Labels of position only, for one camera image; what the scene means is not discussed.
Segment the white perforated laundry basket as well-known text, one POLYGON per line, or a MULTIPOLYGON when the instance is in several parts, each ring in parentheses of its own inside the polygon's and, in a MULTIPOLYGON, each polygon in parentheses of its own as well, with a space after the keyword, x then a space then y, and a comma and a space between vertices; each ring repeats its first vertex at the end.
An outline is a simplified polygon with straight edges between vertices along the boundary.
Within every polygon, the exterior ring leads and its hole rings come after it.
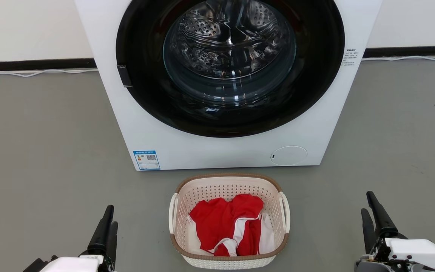
POLYGON ((286 246, 290 232, 290 205, 278 183, 266 176, 253 174, 210 174, 183 181, 172 195, 168 226, 171 242, 192 266, 212 270, 245 270, 264 267, 286 246), (271 253, 239 257, 197 255, 187 251, 187 217, 195 205, 214 198, 231 200, 239 194, 250 194, 264 202, 273 228, 275 249, 271 253))

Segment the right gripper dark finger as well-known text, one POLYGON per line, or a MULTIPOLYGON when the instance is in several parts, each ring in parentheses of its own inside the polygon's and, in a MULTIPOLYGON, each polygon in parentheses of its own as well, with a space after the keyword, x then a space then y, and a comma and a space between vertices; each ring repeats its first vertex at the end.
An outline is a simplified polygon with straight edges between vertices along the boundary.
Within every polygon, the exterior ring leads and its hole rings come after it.
POLYGON ((376 236, 380 238, 398 236, 397 227, 373 192, 367 192, 367 201, 373 213, 376 236))
POLYGON ((362 231, 364 235, 365 254, 373 252, 376 244, 376 233, 371 215, 367 209, 361 209, 362 231))

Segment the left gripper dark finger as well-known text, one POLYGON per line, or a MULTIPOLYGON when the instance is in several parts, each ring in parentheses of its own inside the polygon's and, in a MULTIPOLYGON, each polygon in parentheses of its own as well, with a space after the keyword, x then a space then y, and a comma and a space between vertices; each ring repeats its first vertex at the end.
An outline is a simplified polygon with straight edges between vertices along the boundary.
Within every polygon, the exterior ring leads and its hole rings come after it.
POLYGON ((112 265, 116 264, 116 250, 117 250, 117 233, 119 229, 118 222, 112 222, 110 224, 108 239, 107 239, 107 256, 112 265))
POLYGON ((99 220, 99 223, 90 239, 88 245, 88 252, 91 254, 106 254, 108 237, 110 233, 111 224, 113 221, 114 205, 108 205, 105 209, 104 215, 99 220))

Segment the white front-load washing machine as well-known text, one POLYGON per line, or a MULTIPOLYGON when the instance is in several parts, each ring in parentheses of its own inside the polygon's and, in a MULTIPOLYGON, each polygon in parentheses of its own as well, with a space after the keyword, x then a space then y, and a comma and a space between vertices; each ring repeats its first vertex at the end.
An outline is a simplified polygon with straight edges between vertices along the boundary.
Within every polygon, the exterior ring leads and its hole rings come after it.
MULTIPOLYGON (((345 47, 363 57, 383 0, 334 0, 344 16, 345 47)), ((116 38, 131 0, 74 0, 114 115, 134 162, 134 150, 155 150, 161 170, 275 167, 270 157, 285 146, 307 150, 293 166, 319 165, 361 60, 341 66, 326 93, 310 109, 283 126, 260 134, 212 138, 189 134, 160 122, 123 86, 117 70, 116 38)))

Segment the small printed text label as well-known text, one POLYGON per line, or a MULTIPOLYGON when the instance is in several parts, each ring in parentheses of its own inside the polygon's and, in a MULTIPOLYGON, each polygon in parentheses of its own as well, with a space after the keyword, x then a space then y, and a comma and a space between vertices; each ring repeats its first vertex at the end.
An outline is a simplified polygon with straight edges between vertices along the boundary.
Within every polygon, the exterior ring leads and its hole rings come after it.
POLYGON ((361 60, 361 51, 358 49, 346 49, 343 54, 341 66, 355 66, 361 60))

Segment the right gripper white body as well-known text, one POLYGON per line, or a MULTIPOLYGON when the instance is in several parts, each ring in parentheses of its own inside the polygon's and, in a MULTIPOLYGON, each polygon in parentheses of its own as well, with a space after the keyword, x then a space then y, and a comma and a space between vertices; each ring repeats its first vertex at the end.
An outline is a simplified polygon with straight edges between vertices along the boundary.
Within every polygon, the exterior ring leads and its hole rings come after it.
POLYGON ((381 239, 355 263, 355 272, 435 272, 435 243, 426 239, 381 239))

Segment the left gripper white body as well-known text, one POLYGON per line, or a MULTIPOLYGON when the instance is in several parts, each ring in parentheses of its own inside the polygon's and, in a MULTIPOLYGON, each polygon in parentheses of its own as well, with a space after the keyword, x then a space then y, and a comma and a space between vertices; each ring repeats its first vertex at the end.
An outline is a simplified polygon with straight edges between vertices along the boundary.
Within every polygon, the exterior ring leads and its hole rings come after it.
POLYGON ((62 257, 49 262, 40 272, 116 272, 114 265, 103 255, 62 257))

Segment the black baseboard strip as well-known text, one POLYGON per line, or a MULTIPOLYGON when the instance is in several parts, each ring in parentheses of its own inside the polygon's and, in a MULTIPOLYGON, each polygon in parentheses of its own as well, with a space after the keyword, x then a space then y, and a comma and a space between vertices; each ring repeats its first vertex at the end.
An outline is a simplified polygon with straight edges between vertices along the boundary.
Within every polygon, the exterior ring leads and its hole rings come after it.
POLYGON ((93 58, 0 62, 0 72, 25 71, 25 70, 95 69, 95 68, 97 68, 97 65, 93 58))
POLYGON ((403 48, 366 48, 364 57, 408 57, 435 56, 435 46, 413 46, 403 48))

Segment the blue energy label sticker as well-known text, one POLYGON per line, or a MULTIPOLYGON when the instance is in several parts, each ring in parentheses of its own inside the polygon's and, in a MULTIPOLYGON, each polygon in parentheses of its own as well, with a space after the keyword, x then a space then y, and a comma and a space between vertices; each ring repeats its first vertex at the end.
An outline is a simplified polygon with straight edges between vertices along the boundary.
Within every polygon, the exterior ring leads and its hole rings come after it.
POLYGON ((161 170, 155 150, 134 150, 133 156, 137 171, 161 170))

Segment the round white filter cover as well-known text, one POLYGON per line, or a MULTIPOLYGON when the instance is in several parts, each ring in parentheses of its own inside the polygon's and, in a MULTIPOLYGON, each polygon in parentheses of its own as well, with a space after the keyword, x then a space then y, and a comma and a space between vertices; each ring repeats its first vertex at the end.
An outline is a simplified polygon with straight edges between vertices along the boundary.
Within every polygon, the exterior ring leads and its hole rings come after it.
POLYGON ((271 161, 279 166, 297 165, 307 158, 307 150, 299 146, 285 146, 278 148, 271 154, 271 161))

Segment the round black glass washer door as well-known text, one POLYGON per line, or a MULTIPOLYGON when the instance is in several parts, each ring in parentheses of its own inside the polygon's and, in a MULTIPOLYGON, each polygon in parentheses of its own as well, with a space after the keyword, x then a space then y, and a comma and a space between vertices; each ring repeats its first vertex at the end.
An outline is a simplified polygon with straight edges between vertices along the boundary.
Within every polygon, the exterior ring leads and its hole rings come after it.
POLYGON ((316 104, 336 78, 345 37, 334 0, 131 0, 116 63, 160 122, 236 138, 316 104))

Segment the red garment with white trim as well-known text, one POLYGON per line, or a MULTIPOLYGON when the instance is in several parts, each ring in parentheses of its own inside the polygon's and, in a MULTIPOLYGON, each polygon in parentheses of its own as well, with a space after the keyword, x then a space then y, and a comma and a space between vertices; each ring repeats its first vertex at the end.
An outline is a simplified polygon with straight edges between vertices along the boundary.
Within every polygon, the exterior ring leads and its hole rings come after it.
POLYGON ((214 198, 198 202, 188 216, 195 221, 201 248, 213 249, 222 239, 233 239, 236 221, 259 217, 264 202, 257 196, 239 194, 231 200, 214 198))

